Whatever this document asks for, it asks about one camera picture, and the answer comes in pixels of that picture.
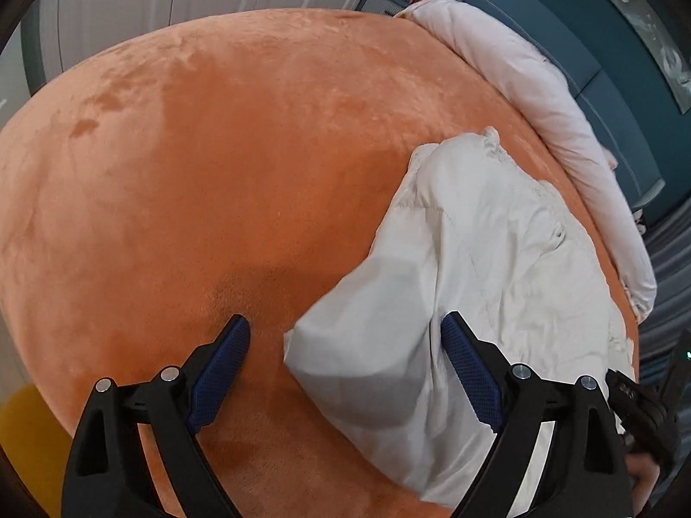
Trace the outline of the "person's right hand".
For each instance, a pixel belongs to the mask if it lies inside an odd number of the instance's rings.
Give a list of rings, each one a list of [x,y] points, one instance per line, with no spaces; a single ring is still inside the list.
[[[634,516],[637,517],[653,493],[661,468],[650,454],[643,454],[643,452],[628,454],[625,456],[625,464],[627,464],[629,476],[634,480],[632,505],[634,505]]]

